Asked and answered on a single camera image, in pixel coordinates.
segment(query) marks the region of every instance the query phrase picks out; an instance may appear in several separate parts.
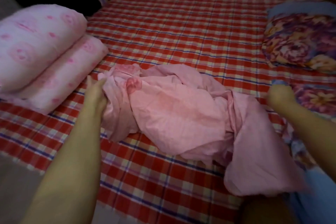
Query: mattress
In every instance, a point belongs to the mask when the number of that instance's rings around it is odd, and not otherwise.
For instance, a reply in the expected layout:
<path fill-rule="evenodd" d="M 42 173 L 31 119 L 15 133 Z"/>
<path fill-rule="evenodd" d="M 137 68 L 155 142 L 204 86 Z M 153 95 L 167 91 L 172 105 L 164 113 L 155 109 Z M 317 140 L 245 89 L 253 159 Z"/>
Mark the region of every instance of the mattress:
<path fill-rule="evenodd" d="M 91 73 L 114 64 L 186 64 L 265 105 L 271 80 L 336 87 L 335 77 L 290 67 L 269 68 L 260 48 L 267 9 L 283 0 L 112 0 L 88 19 L 87 33 L 109 54 Z M 0 151 L 45 171 L 69 135 L 84 100 L 80 86 L 48 116 L 0 103 Z M 233 223 L 243 199 L 223 185 L 223 167 L 167 155 L 143 134 L 120 143 L 101 131 L 98 201 L 140 223 Z"/>

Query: crumpled sheet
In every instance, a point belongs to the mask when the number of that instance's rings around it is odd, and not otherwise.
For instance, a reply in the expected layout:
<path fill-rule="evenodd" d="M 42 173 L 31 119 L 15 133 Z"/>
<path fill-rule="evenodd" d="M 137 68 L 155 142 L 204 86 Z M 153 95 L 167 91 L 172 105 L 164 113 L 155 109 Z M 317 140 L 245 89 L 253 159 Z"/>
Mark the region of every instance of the crumpled sheet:
<path fill-rule="evenodd" d="M 103 128 L 121 141 L 142 131 L 164 153 L 226 166 L 234 195 L 300 191 L 305 182 L 253 97 L 186 65 L 119 65 L 98 75 L 109 103 Z"/>

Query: floor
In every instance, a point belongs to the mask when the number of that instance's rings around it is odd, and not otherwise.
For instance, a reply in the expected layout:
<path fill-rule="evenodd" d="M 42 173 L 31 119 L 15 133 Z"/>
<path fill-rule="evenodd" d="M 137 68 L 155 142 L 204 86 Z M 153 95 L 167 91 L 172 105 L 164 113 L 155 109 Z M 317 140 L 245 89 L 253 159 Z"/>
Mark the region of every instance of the floor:
<path fill-rule="evenodd" d="M 16 224 L 23 217 L 42 179 L 39 172 L 13 162 L 10 157 L 0 156 L 0 223 Z M 101 205 L 96 205 L 93 224 L 135 224 L 120 218 Z"/>

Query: hand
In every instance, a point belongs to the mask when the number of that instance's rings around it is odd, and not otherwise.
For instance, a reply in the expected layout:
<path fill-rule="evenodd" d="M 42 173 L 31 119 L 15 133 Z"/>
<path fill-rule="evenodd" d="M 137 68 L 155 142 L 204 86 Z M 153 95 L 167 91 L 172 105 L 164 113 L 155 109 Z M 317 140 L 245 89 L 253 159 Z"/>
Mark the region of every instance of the hand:
<path fill-rule="evenodd" d="M 275 112 L 282 115 L 286 108 L 296 103 L 295 95 L 290 86 L 275 84 L 267 93 L 267 104 Z"/>
<path fill-rule="evenodd" d="M 95 82 L 91 76 L 87 76 L 87 87 L 84 98 L 84 109 L 91 110 L 95 114 L 102 116 L 107 105 L 107 99 L 103 93 L 103 85 L 106 78 Z"/>

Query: pillow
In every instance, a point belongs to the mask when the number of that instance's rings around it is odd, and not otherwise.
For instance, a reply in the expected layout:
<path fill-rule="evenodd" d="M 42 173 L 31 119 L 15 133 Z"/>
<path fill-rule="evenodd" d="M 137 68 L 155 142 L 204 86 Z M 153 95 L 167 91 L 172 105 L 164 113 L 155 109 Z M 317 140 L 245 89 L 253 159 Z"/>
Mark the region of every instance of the pillow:
<path fill-rule="evenodd" d="M 35 5 L 0 21 L 0 92 L 19 90 L 85 34 L 87 21 L 59 5 Z"/>
<path fill-rule="evenodd" d="M 84 35 L 28 86 L 0 94 L 9 103 L 48 114 L 59 106 L 108 53 L 97 38 Z"/>
<path fill-rule="evenodd" d="M 336 5 L 286 2 L 269 10 L 262 51 L 271 67 L 287 64 L 336 73 Z"/>

